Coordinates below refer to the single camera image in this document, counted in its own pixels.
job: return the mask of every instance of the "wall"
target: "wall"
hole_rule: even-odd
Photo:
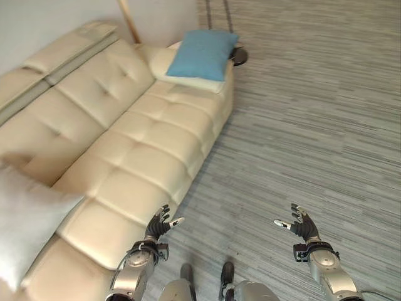
[[[198,26],[195,0],[128,3],[142,42],[167,46]],[[117,23],[119,34],[132,41],[117,0],[0,0],[0,74],[92,20]]]

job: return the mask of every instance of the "sofa backrest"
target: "sofa backrest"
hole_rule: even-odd
[[[0,159],[48,185],[154,82],[133,46],[99,22],[22,66],[0,77]]]

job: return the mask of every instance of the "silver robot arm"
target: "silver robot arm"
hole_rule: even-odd
[[[169,257],[169,246],[157,243],[160,236],[185,220],[181,217],[165,223],[169,211],[168,205],[161,207],[149,222],[143,241],[137,241],[127,251],[114,274],[106,301],[141,301],[159,259]]]
[[[274,223],[305,240],[305,245],[294,245],[295,260],[308,262],[311,275],[321,285],[326,301],[363,301],[354,281],[342,269],[338,252],[320,239],[306,210],[296,204],[292,204],[291,209],[298,221],[291,224],[276,219]]]

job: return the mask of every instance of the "pillow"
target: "pillow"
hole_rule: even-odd
[[[226,31],[193,30],[185,34],[167,75],[224,81],[227,60],[238,36]]]
[[[0,278],[16,290],[64,217],[84,197],[61,193],[0,161]]]

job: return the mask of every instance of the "floor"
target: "floor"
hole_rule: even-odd
[[[214,28],[227,29],[222,1],[211,2]],[[198,301],[217,300],[226,258],[236,282],[262,282],[281,301],[323,300],[293,260],[301,240],[273,225],[291,221],[291,203],[310,211],[359,288],[401,298],[400,1],[229,2],[250,59],[235,69],[235,109],[144,300],[185,261]]]

